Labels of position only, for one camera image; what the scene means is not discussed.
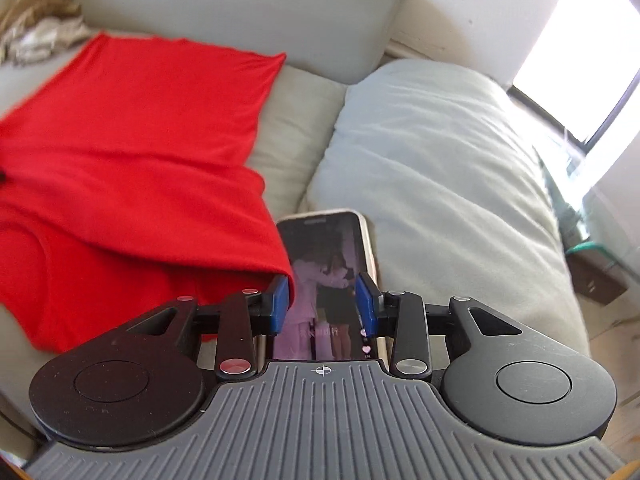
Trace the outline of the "smartphone with lit screen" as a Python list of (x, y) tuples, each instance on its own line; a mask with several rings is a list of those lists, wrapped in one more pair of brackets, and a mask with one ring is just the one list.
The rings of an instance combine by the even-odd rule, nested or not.
[(277, 227), (292, 266), (295, 299), (273, 339), (273, 359), (387, 362), (386, 341), (366, 335), (356, 305), (359, 274), (376, 278), (366, 218), (333, 209), (293, 214)]

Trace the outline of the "grey sofa backrest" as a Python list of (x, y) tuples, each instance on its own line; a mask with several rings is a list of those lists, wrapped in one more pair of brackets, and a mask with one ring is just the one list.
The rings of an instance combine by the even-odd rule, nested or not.
[(378, 66), (405, 0), (76, 0), (94, 27), (265, 54), (356, 84)]

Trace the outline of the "light grey crumpled garment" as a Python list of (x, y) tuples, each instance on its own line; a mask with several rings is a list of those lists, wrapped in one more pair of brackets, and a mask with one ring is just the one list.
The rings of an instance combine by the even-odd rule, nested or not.
[(42, 18), (36, 24), (15, 24), (1, 36), (1, 63), (40, 63), (75, 44), (90, 39), (93, 31), (82, 16)]

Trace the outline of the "tan crumpled garment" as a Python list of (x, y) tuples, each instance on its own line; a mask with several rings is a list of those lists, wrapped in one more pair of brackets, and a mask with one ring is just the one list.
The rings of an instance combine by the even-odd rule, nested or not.
[(32, 27), (43, 18), (76, 18), (80, 14), (81, 6), (73, 0), (12, 0), (1, 14), (1, 33)]

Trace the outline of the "window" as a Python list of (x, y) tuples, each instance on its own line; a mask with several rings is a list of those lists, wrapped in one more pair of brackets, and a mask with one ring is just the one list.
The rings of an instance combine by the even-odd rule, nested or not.
[(583, 153), (622, 131), (638, 114), (638, 6), (558, 0), (509, 93)]

